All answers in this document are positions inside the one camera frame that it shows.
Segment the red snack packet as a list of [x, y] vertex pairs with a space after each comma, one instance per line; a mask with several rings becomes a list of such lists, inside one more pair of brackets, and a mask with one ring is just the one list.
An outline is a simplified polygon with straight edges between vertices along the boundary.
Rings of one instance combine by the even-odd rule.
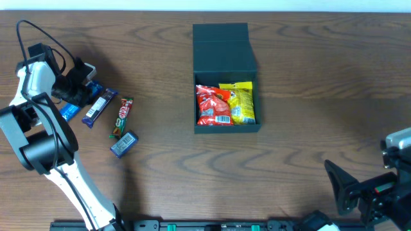
[[196, 85], [196, 97], [200, 111], [199, 126], [232, 126], [228, 100], [231, 93], [217, 87]]

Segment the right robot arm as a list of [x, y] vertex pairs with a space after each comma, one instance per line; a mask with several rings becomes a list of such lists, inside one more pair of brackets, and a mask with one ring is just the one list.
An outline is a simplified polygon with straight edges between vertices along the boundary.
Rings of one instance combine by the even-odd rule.
[[410, 148], [380, 142], [383, 165], [397, 169], [359, 182], [330, 160], [324, 162], [333, 186], [338, 213], [343, 216], [354, 209], [366, 227], [391, 220], [400, 230], [410, 230]]

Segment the yellow snack packet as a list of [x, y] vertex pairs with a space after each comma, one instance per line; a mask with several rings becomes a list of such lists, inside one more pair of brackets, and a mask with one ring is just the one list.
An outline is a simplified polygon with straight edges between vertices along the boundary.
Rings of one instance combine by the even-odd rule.
[[227, 103], [233, 123], [235, 125], [255, 124], [252, 82], [220, 83], [219, 87], [231, 93]]

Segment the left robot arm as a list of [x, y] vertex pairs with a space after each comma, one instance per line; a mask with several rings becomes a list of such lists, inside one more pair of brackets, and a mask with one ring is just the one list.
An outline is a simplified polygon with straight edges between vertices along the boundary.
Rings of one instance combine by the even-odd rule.
[[76, 207], [87, 230], [127, 230], [119, 210], [94, 184], [78, 153], [78, 141], [52, 98], [84, 107], [94, 98], [94, 66], [75, 58], [64, 74], [57, 51], [42, 43], [28, 48], [18, 63], [19, 85], [10, 105], [1, 109], [1, 130], [20, 163], [57, 185]]

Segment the blue biscuit bar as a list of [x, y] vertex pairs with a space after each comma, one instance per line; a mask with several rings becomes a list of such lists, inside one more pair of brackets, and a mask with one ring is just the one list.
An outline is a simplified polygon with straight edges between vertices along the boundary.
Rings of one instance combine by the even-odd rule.
[[[86, 101], [86, 105], [91, 104], [95, 97], [103, 90], [103, 86], [96, 80], [86, 83], [86, 88], [91, 90], [91, 97]], [[61, 109], [60, 113], [66, 121], [70, 121], [83, 107], [66, 103]]]

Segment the black gift box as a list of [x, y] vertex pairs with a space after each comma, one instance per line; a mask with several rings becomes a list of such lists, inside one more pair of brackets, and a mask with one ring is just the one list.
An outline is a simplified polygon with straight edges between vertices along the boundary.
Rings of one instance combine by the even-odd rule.
[[251, 81], [255, 124], [199, 126], [197, 100], [194, 100], [194, 133], [252, 133], [262, 127], [258, 65], [250, 40], [248, 24], [220, 23], [193, 25], [193, 85], [217, 87], [220, 83]]

